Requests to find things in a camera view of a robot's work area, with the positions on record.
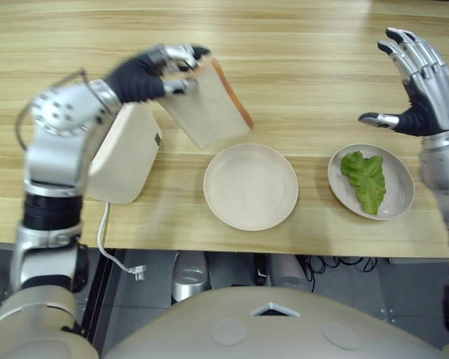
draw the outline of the green lettuce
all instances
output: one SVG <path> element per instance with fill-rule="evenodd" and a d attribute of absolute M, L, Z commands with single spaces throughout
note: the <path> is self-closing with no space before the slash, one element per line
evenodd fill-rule
<path fill-rule="evenodd" d="M 365 159 L 361 151 L 347 153 L 341 161 L 341 173 L 349 177 L 362 209 L 370 215 L 377 215 L 386 193 L 382 156 Z"/>

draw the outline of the plug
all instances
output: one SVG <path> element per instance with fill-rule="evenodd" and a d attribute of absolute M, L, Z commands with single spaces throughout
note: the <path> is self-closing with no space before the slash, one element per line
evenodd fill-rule
<path fill-rule="evenodd" d="M 135 275 L 135 280 L 144 280 L 144 273 L 147 270 L 146 264 L 142 266 L 136 266 L 129 269 L 129 273 Z"/>

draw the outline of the wooden table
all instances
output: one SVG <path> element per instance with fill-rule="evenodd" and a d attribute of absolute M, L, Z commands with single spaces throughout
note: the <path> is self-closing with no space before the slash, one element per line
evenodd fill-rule
<path fill-rule="evenodd" d="M 155 43 L 210 47 L 256 123 L 244 138 L 197 149 L 157 105 L 164 142 L 136 202 L 112 206 L 106 245 L 115 248 L 449 257 L 432 194 L 418 179 L 417 138 L 357 122 L 366 111 L 401 112 L 400 78 L 376 41 L 385 27 L 427 38 L 449 63 L 449 3 L 433 0 L 1 0 L 0 242 L 21 216 L 23 154 L 18 110 L 46 86 L 85 67 L 100 77 Z M 31 137 L 31 124 L 24 132 Z M 293 214 L 247 233 L 208 209 L 202 180 L 211 158 L 239 142 L 283 153 L 299 177 Z M 371 221 L 339 204 L 326 179 L 329 157 L 353 143 L 395 153 L 415 177 L 414 205 L 401 218 Z M 82 241 L 94 246 L 103 204 L 87 200 Z"/>

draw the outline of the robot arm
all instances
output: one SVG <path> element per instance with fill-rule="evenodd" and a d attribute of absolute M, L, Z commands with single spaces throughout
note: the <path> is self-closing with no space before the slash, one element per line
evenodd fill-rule
<path fill-rule="evenodd" d="M 25 152 L 24 215 L 16 232 L 10 285 L 0 308 L 0 358 L 96 358 L 76 324 L 78 292 L 88 276 L 81 211 L 88 168 L 125 102 L 185 93 L 191 79 L 160 75 L 198 66 L 209 52 L 190 45 L 158 45 L 122 63 L 104 79 L 85 71 L 51 86 L 31 109 L 36 127 Z M 80 75 L 83 83 L 63 86 Z"/>
<path fill-rule="evenodd" d="M 422 137 L 421 180 L 436 196 L 449 230 L 449 68 L 434 47 L 412 32 L 388 28 L 386 34 L 397 44 L 383 40 L 378 47 L 399 70 L 411 108 L 399 115 L 366 113 L 359 120 Z M 449 330 L 449 286 L 445 316 Z"/>
<path fill-rule="evenodd" d="M 89 165 L 125 102 L 185 93 L 191 79 L 160 79 L 189 70 L 209 52 L 188 44 L 158 45 L 130 58 L 104 79 L 53 86 L 35 97 L 35 138 L 25 153 L 25 208 L 16 236 L 10 283 L 14 291 L 57 284 L 74 292 L 86 284 L 80 214 Z"/>

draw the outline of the empty plate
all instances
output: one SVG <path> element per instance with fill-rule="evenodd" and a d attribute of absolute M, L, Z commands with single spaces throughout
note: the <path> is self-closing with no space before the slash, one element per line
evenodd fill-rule
<path fill-rule="evenodd" d="M 379 206 L 377 215 L 370 215 L 362 210 L 355 196 L 354 188 L 349 184 L 349 177 L 341 173 L 341 160 L 347 153 L 361 151 L 367 159 L 382 156 L 386 193 Z M 414 200 L 415 188 L 412 176 L 406 166 L 392 153 L 370 144 L 351 144 L 337 151 L 329 161 L 328 181 L 338 200 L 358 215 L 371 219 L 392 219 L 407 211 Z"/>
<path fill-rule="evenodd" d="M 208 165 L 203 187 L 213 213 L 240 230 L 280 224 L 299 194 L 291 164 L 261 144 L 237 144 L 220 152 Z"/>

